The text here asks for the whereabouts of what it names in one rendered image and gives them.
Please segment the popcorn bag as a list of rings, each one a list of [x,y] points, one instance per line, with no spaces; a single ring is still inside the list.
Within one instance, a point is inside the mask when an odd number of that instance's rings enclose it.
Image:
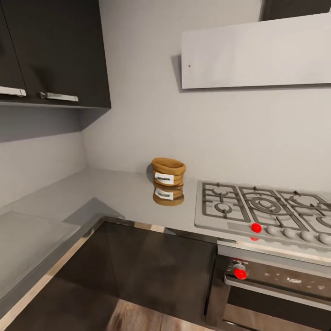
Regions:
[[[166,158],[152,160],[153,180],[155,183],[171,187],[183,185],[183,176],[186,171],[184,163]]]

